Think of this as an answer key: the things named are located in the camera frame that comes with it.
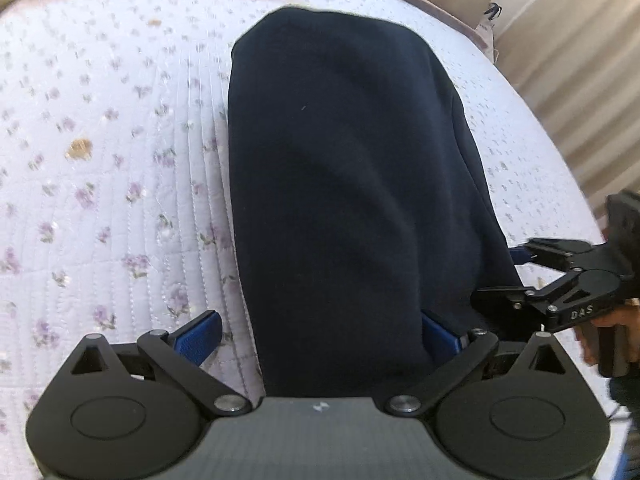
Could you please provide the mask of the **person's right hand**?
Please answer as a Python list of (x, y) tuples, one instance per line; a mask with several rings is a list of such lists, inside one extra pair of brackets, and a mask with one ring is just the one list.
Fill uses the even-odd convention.
[[(628, 300), (623, 306), (619, 306), (600, 318), (594, 318), (590, 323), (597, 328), (609, 328), (624, 326), (627, 336), (627, 361), (634, 363), (639, 361), (639, 301)], [(576, 340), (582, 347), (582, 359), (588, 365), (596, 365), (599, 359), (589, 349), (584, 331), (576, 326), (574, 328)]]

